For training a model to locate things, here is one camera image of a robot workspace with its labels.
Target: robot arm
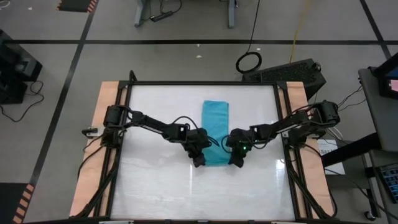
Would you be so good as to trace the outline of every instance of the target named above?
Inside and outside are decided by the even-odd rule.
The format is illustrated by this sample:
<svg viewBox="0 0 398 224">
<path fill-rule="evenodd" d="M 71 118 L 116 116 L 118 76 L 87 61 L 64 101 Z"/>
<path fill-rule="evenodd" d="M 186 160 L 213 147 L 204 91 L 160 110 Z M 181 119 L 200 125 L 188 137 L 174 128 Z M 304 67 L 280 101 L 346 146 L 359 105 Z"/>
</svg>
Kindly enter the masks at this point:
<svg viewBox="0 0 398 224">
<path fill-rule="evenodd" d="M 305 144 L 311 134 L 323 136 L 326 128 L 334 127 L 340 122 L 338 107 L 335 103 L 323 101 L 299 108 L 290 116 L 273 124 L 250 126 L 249 130 L 234 129 L 226 140 L 232 148 L 229 164 L 243 166 L 243 158 L 256 144 L 267 144 L 278 134 L 287 131 L 288 142 L 292 146 Z"/>
<path fill-rule="evenodd" d="M 120 125 L 122 114 L 127 113 L 130 122 Z M 104 119 L 105 135 L 102 142 L 109 145 L 114 142 L 118 131 L 125 130 L 130 127 L 142 127 L 149 131 L 160 134 L 165 140 L 171 143 L 180 143 L 188 152 L 189 158 L 192 158 L 195 167 L 205 165 L 205 157 L 202 150 L 211 144 L 219 145 L 216 141 L 212 141 L 207 135 L 207 131 L 203 128 L 190 129 L 189 124 L 165 124 L 140 111 L 133 111 L 127 106 L 113 105 L 109 106 Z"/>
</svg>

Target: cable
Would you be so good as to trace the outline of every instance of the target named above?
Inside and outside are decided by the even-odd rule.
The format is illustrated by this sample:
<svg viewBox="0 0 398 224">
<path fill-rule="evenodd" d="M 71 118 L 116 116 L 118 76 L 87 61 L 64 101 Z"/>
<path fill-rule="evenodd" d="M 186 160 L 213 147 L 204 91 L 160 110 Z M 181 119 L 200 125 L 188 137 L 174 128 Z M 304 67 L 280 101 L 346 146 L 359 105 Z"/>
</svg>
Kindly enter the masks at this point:
<svg viewBox="0 0 398 224">
<path fill-rule="evenodd" d="M 339 141 L 339 142 L 342 142 L 342 143 L 344 143 L 345 145 L 348 145 L 348 143 L 345 142 L 344 140 L 338 139 L 337 136 L 335 136 L 335 134 L 329 133 L 327 129 L 326 129 L 325 131 L 326 131 L 326 133 L 328 133 L 328 134 L 329 134 L 332 138 L 334 138 L 335 140 L 337 140 L 337 141 Z"/>
<path fill-rule="evenodd" d="M 78 170 L 78 172 L 77 172 L 77 179 L 79 179 L 81 168 L 83 168 L 83 165 L 86 163 L 86 161 L 87 161 L 91 156 L 94 156 L 97 152 L 99 152 L 102 148 L 103 148 L 103 146 L 100 146 L 97 150 L 95 150 L 93 153 L 91 153 L 91 154 L 80 164 L 79 170 Z"/>
<path fill-rule="evenodd" d="M 359 93 L 359 92 L 362 91 L 362 90 L 363 90 L 363 87 L 362 87 L 362 85 L 361 85 L 361 86 L 359 86 L 359 88 L 358 88 L 357 90 L 355 90 L 352 94 L 350 94 L 350 95 L 348 95 L 346 98 L 344 98 L 343 101 L 341 101 L 341 102 L 338 104 L 338 107 L 340 108 L 340 106 L 342 106 L 342 105 L 348 100 L 348 98 L 350 98 L 351 96 L 353 96 L 355 93 Z"/>
<path fill-rule="evenodd" d="M 327 130 L 330 131 L 330 132 L 332 132 L 333 135 L 334 135 L 337 139 L 343 140 L 341 137 L 338 137 L 337 134 L 336 134 L 334 131 L 332 131 L 330 128 L 327 128 Z"/>
<path fill-rule="evenodd" d="M 307 148 L 311 149 L 312 151 L 314 151 L 320 158 L 322 158 L 322 156 L 321 156 L 321 154 L 319 153 L 319 151 L 317 151 L 314 147 L 312 147 L 312 146 L 310 146 L 310 145 L 308 145 L 308 144 L 305 144 L 305 146 L 306 146 Z M 334 207 L 333 209 L 334 209 L 334 211 L 335 211 L 331 217 L 332 217 L 332 218 L 335 218 L 336 215 L 337 215 L 337 212 L 338 212 L 337 204 L 336 204 L 336 200 L 335 200 L 333 194 L 331 194 L 329 188 L 328 188 L 328 190 L 329 190 L 329 195 L 330 195 L 330 197 L 331 197 L 331 201 L 333 202 L 333 207 Z"/>
<path fill-rule="evenodd" d="M 359 102 L 359 103 L 354 103 L 354 104 L 347 105 L 347 106 L 345 106 L 343 109 L 339 110 L 339 112 L 340 112 L 340 111 L 343 111 L 343 110 L 345 110 L 345 109 L 347 109 L 347 108 L 349 108 L 350 106 L 360 105 L 361 103 L 363 103 L 363 102 L 365 102 L 365 101 L 366 101 L 366 98 L 365 98 L 363 101 Z"/>
<path fill-rule="evenodd" d="M 163 11 L 163 1 L 164 1 L 164 0 L 159 0 L 159 2 L 160 2 L 159 12 L 160 12 L 161 14 L 164 14 L 164 13 L 165 13 L 165 12 Z M 181 0 L 179 0 L 179 1 L 180 1 L 180 7 L 179 7 L 176 11 L 172 11 L 173 13 L 178 12 L 178 11 L 182 8 L 182 1 L 181 1 Z"/>
<path fill-rule="evenodd" d="M 340 174 L 340 173 L 337 173 L 337 172 L 335 172 L 335 171 L 333 171 L 333 170 L 330 170 L 330 169 L 326 169 L 325 168 L 325 170 L 327 170 L 327 171 L 329 171 L 329 172 L 332 172 L 332 173 L 334 173 L 334 174 L 337 174 L 337 175 L 341 175 L 341 176 L 343 176 L 344 178 L 346 178 L 348 181 L 350 181 L 353 185 L 355 185 L 355 187 L 359 190 L 359 191 L 361 191 L 361 193 L 366 197 L 366 198 L 368 198 L 368 200 L 370 201 L 370 202 L 372 202 L 373 203 L 373 205 L 375 205 L 375 206 L 377 206 L 380 210 L 382 210 L 386 215 L 388 215 L 388 216 L 390 216 L 391 218 L 393 218 L 393 219 L 395 219 L 395 220 L 398 220 L 398 217 L 397 216 L 395 216 L 394 214 L 392 214 L 391 212 L 388 212 L 385 208 L 383 208 L 382 206 L 380 206 L 378 203 L 376 203 L 371 197 L 369 197 L 362 189 L 361 189 L 361 187 L 356 183 L 356 182 L 354 182 L 353 180 L 351 180 L 350 178 L 348 178 L 347 176 L 345 176 L 345 175 L 343 175 L 343 174 Z"/>
<path fill-rule="evenodd" d="M 2 4 L 2 3 L 4 3 L 4 2 L 6 2 L 6 4 L 3 5 L 3 6 L 0 6 L 0 10 L 1 10 L 1 9 L 4 9 L 4 8 L 6 8 L 6 7 L 8 7 L 8 6 L 11 4 L 11 1 L 10 1 L 10 0 L 3 0 L 3 1 L 0 1 L 0 4 Z"/>
<path fill-rule="evenodd" d="M 262 64 L 262 57 L 261 57 L 261 54 L 260 54 L 259 52 L 249 52 L 250 47 L 251 47 L 251 43 L 252 43 L 252 41 L 253 41 L 254 31 L 256 30 L 257 15 L 258 15 L 258 13 L 259 13 L 259 8 L 260 8 L 260 0 L 258 0 L 258 3 L 257 3 L 256 16 L 254 17 L 253 30 L 252 30 L 252 32 L 251 32 L 251 37 L 250 37 L 250 43 L 249 43 L 248 50 L 246 51 L 245 54 L 243 54 L 240 58 L 238 58 L 238 61 L 236 61 L 236 64 L 235 64 L 236 70 L 237 70 L 239 73 L 242 73 L 242 74 L 245 74 L 245 73 L 248 73 L 248 72 L 253 72 L 253 71 L 258 70 L 258 69 L 260 68 L 261 64 Z M 259 61 L 258 61 L 257 65 L 256 65 L 255 67 L 253 67 L 253 68 L 251 68 L 251 69 L 249 69 L 249 70 L 241 70 L 240 67 L 239 67 L 239 64 L 241 63 L 242 59 L 244 59 L 244 58 L 245 58 L 246 56 L 248 56 L 248 55 L 255 55 L 255 56 L 257 56 L 257 58 L 258 58 Z"/>
<path fill-rule="evenodd" d="M 309 5 L 310 5 L 310 0 L 306 0 L 305 1 L 305 5 L 304 5 L 304 11 L 303 11 L 303 14 L 301 15 L 300 23 L 298 24 L 298 28 L 297 28 L 297 30 L 296 30 L 296 32 L 294 34 L 292 53 L 290 54 L 289 63 L 292 63 L 297 36 L 299 35 L 299 31 L 300 31 L 301 27 L 303 26 L 304 18 L 305 18 L 305 15 L 307 14 Z"/>
<path fill-rule="evenodd" d="M 32 87 L 33 87 L 33 85 L 34 85 L 35 83 L 40 83 L 40 84 L 41 84 L 39 90 L 37 90 L 37 91 L 34 91 L 34 90 L 32 89 Z M 44 96 L 40 93 L 40 92 L 42 91 L 42 89 L 43 89 L 43 86 L 44 86 L 44 83 L 43 83 L 42 81 L 36 81 L 36 82 L 33 82 L 33 83 L 30 84 L 29 89 L 30 89 L 30 91 L 31 91 L 33 94 L 25 93 L 25 95 L 27 95 L 27 96 L 39 95 L 39 96 L 41 96 L 41 99 L 40 99 L 39 101 L 36 101 L 35 103 L 32 103 L 30 106 L 28 106 L 28 108 L 25 110 L 25 112 L 22 114 L 22 116 L 21 116 L 19 119 L 14 119 L 14 118 L 10 117 L 9 115 L 7 115 L 7 114 L 4 112 L 4 108 L 0 105 L 1 114 L 3 114 L 3 115 L 4 115 L 5 117 L 7 117 L 8 119 L 10 119 L 12 122 L 18 123 L 18 122 L 22 121 L 22 119 L 24 119 L 26 113 L 29 111 L 29 109 L 30 109 L 31 107 L 33 107 L 34 105 L 36 105 L 36 104 L 38 104 L 38 103 L 41 103 L 41 102 L 44 100 Z"/>
<path fill-rule="evenodd" d="M 196 124 L 190 117 L 187 117 L 187 116 L 180 116 L 180 117 L 178 117 L 177 119 L 175 119 L 171 124 L 176 123 L 178 120 L 180 120 L 180 119 L 182 119 L 182 118 L 186 118 L 186 119 L 190 120 L 190 121 L 192 122 L 192 124 L 194 125 L 194 127 L 195 127 L 197 130 L 199 129 L 198 126 L 197 126 L 197 124 Z"/>
<path fill-rule="evenodd" d="M 294 114 L 294 113 L 296 113 L 298 110 L 301 110 L 301 109 L 303 109 L 303 108 L 307 108 L 307 107 L 313 106 L 313 105 L 315 105 L 315 104 L 316 104 L 316 103 L 311 103 L 311 104 L 309 104 L 309 105 L 301 106 L 301 107 L 297 108 L 296 110 L 293 110 L 293 112 L 292 112 L 291 114 Z"/>
<path fill-rule="evenodd" d="M 338 146 L 337 144 L 335 144 L 335 143 L 331 143 L 331 142 L 328 142 L 326 139 L 324 139 L 323 137 L 321 137 L 326 143 L 328 143 L 328 144 L 332 144 L 332 145 L 334 145 L 334 146 Z"/>
<path fill-rule="evenodd" d="M 308 144 L 304 144 L 304 146 L 314 151 L 319 157 L 322 157 L 318 150 L 316 150 L 314 147 L 309 146 Z"/>
<path fill-rule="evenodd" d="M 285 158 L 285 161 L 295 162 L 295 161 L 296 161 L 296 158 L 294 158 L 294 160 L 288 160 L 288 159 Z"/>
<path fill-rule="evenodd" d="M 95 142 L 95 141 L 99 140 L 100 138 L 102 138 L 102 136 L 104 136 L 104 134 L 98 136 L 97 138 L 94 138 L 90 143 L 88 143 L 88 145 L 87 145 L 86 147 L 84 147 L 84 148 L 82 149 L 82 151 L 83 151 L 83 152 L 86 152 L 86 149 L 87 149 L 93 142 Z"/>
<path fill-rule="evenodd" d="M 332 127 L 334 130 L 336 130 L 338 132 L 338 134 L 341 136 L 341 140 L 343 140 L 343 134 L 336 128 L 336 127 Z"/>
<path fill-rule="evenodd" d="M 318 97 L 318 92 L 315 94 L 315 99 L 314 99 L 313 103 L 317 102 L 317 97 Z"/>
<path fill-rule="evenodd" d="M 224 148 L 224 144 L 223 144 L 224 139 L 227 138 L 228 136 L 231 136 L 231 135 L 230 135 L 230 134 L 227 134 L 226 136 L 224 136 L 224 137 L 221 139 L 221 147 L 223 148 L 224 152 L 226 152 L 226 153 L 231 153 L 231 151 L 227 151 L 227 150 Z"/>
<path fill-rule="evenodd" d="M 188 116 L 180 116 L 180 117 L 178 117 L 177 119 L 175 119 L 171 124 L 176 123 L 178 120 L 180 120 L 180 119 L 182 119 L 182 118 L 186 118 L 186 119 L 190 120 L 190 121 L 192 122 L 192 124 L 194 125 L 194 127 L 196 128 L 197 133 L 199 133 L 199 128 L 198 128 L 197 124 L 196 124 L 190 117 L 188 117 Z M 218 146 L 218 147 L 220 146 L 220 145 L 218 144 L 218 141 L 215 140 L 213 137 L 207 136 L 207 138 L 210 140 L 210 142 L 212 142 L 212 143 L 215 144 L 216 146 Z"/>
</svg>

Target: concrete floor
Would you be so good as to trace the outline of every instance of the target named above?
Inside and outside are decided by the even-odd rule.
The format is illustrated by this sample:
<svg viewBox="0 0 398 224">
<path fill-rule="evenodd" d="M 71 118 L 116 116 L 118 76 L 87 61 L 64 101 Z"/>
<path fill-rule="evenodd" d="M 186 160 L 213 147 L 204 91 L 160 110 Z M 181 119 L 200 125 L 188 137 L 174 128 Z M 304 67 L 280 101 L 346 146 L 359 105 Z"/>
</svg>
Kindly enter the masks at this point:
<svg viewBox="0 0 398 224">
<path fill-rule="evenodd" d="M 0 116 L 0 182 L 29 182 L 43 141 L 57 107 L 67 75 L 73 79 L 63 105 L 47 157 L 25 222 L 67 218 L 76 186 L 76 173 L 86 139 L 80 131 L 91 124 L 101 82 L 125 80 L 134 70 L 139 80 L 240 80 L 235 70 L 237 58 L 245 53 L 247 44 L 85 44 L 78 49 L 88 18 L 86 13 L 60 12 L 59 0 L 12 0 L 0 11 L 0 29 L 17 40 L 76 40 L 76 44 L 22 45 L 40 61 L 44 68 L 39 80 L 45 83 L 45 101 L 32 108 L 20 123 Z M 159 3 L 152 1 L 152 12 L 158 14 Z M 366 0 L 385 40 L 398 40 L 393 0 Z M 136 2 L 132 0 L 99 0 L 88 31 L 88 40 L 180 40 L 250 38 L 257 1 L 239 1 L 236 27 L 227 28 L 227 6 L 217 0 L 183 0 L 182 9 L 170 18 L 142 27 L 134 27 Z M 292 40 L 305 2 L 262 0 L 254 39 Z M 178 1 L 168 0 L 170 9 Z M 299 40 L 377 40 L 360 1 L 317 0 L 310 4 L 298 36 Z M 287 63 L 291 45 L 253 45 L 263 56 L 262 68 Z M 391 54 L 398 46 L 388 46 Z M 72 58 L 78 57 L 75 70 Z M 377 66 L 386 60 L 377 44 L 298 45 L 294 60 L 313 58 L 321 63 L 327 84 L 317 100 L 339 103 L 359 87 L 358 69 Z M 243 62 L 250 67 L 250 60 Z M 357 93 L 346 104 L 364 99 Z M 33 101 L 5 106 L 13 117 L 23 113 Z M 345 139 L 356 140 L 374 132 L 366 103 L 340 114 L 337 126 Z M 368 201 L 357 190 L 332 189 L 339 213 L 346 221 L 366 222 L 363 212 Z"/>
</svg>

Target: wooden board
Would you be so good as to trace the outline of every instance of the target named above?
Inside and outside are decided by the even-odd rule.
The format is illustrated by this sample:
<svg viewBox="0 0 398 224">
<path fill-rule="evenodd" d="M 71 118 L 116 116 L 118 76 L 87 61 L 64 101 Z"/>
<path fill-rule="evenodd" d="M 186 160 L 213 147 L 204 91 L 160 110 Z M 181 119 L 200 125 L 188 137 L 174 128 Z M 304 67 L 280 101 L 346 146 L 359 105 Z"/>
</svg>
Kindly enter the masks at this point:
<svg viewBox="0 0 398 224">
<path fill-rule="evenodd" d="M 308 104 L 307 97 L 302 82 L 288 82 L 287 91 L 289 94 L 290 106 L 293 110 Z M 319 151 L 317 140 L 307 139 L 307 144 Z M 328 184 L 326 182 L 325 171 L 323 170 L 322 160 L 318 154 L 315 154 L 311 149 L 305 147 L 300 150 L 301 160 L 303 164 L 305 181 L 307 189 L 311 192 L 318 204 L 324 211 L 332 215 L 333 206 L 329 194 Z"/>
<path fill-rule="evenodd" d="M 101 126 L 106 108 L 109 105 L 114 104 L 116 94 L 118 91 L 119 82 L 103 82 L 99 91 L 98 101 L 94 113 L 92 126 Z M 288 82 L 288 93 L 290 99 L 290 106 L 292 110 L 295 110 L 301 106 L 308 104 L 307 97 L 303 83 L 301 82 Z M 280 97 L 281 105 L 285 105 L 283 99 L 283 93 Z M 282 113 L 286 115 L 286 108 L 282 107 Z M 308 139 L 307 144 L 318 150 L 317 141 L 314 139 Z M 84 158 L 89 156 L 100 146 L 100 141 L 94 142 L 90 147 L 86 149 Z M 99 182 L 101 169 L 104 161 L 105 150 L 100 151 L 97 155 L 93 156 L 87 161 L 85 166 L 80 172 L 80 178 L 78 180 L 75 196 L 73 198 L 72 208 L 70 215 L 76 215 L 83 207 L 90 201 L 93 194 L 96 192 Z M 302 149 L 300 151 L 302 157 L 303 169 L 305 180 L 307 183 L 308 190 L 311 192 L 315 200 L 323 207 L 323 209 L 329 214 L 333 214 L 333 207 L 330 199 L 330 194 L 326 182 L 325 173 L 323 171 L 322 161 L 318 155 L 316 155 L 311 149 Z M 302 198 L 301 191 L 296 188 L 298 196 L 298 206 L 300 210 L 300 216 L 305 218 L 305 208 Z M 106 208 L 106 201 L 108 199 L 108 191 L 104 193 L 100 215 L 104 215 L 104 209 Z"/>
<path fill-rule="evenodd" d="M 116 100 L 119 82 L 103 82 L 98 95 L 98 101 L 94 112 L 92 126 L 102 126 L 106 113 L 106 108 L 113 105 Z M 93 153 L 100 147 L 100 140 L 87 147 L 84 158 Z M 77 182 L 75 196 L 73 198 L 70 216 L 76 215 L 84 208 L 96 192 L 101 177 L 102 165 L 105 157 L 105 149 L 100 150 L 95 156 L 87 160 L 80 171 Z"/>
</svg>

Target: blue towel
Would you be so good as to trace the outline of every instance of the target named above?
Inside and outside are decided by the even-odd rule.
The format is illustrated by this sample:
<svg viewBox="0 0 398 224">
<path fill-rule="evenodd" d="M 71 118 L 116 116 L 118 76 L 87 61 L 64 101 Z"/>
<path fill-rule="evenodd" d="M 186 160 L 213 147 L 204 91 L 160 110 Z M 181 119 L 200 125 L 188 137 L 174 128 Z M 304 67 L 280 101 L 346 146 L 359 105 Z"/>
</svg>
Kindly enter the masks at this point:
<svg viewBox="0 0 398 224">
<path fill-rule="evenodd" d="M 228 135 L 228 103 L 206 100 L 203 103 L 201 114 L 201 126 L 206 129 L 207 135 L 214 138 L 220 146 L 211 145 L 203 150 L 206 159 L 206 166 L 228 165 L 230 153 L 221 147 L 221 140 Z"/>
</svg>

